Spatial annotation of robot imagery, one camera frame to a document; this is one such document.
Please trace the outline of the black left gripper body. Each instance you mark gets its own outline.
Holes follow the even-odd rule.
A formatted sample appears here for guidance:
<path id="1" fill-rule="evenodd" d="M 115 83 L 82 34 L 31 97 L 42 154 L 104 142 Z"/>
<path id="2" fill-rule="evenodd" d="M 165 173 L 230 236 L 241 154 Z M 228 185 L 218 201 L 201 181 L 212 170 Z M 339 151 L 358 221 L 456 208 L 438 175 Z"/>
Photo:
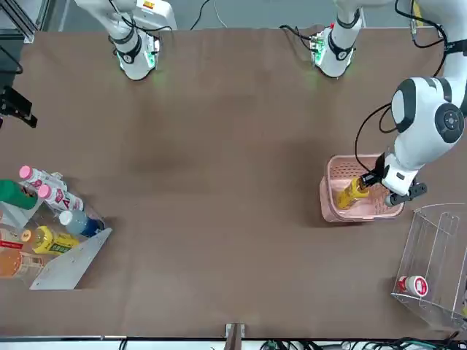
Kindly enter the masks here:
<path id="1" fill-rule="evenodd" d="M 374 166 L 374 174 L 378 179 L 384 179 L 387 173 L 387 166 L 385 163 L 385 156 L 386 154 L 383 152 L 376 160 Z"/>

